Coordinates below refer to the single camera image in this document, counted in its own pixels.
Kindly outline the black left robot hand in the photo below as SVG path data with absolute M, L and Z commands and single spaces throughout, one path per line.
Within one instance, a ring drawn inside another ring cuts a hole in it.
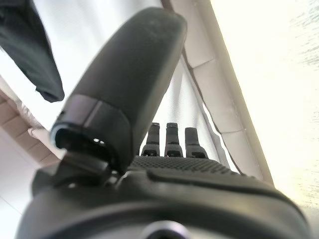
M 275 187 L 210 160 L 177 125 L 160 157 L 153 118 L 180 59 L 186 21 L 150 7 L 103 46 L 50 138 L 63 159 L 37 170 L 18 239 L 310 239 L 301 210 Z

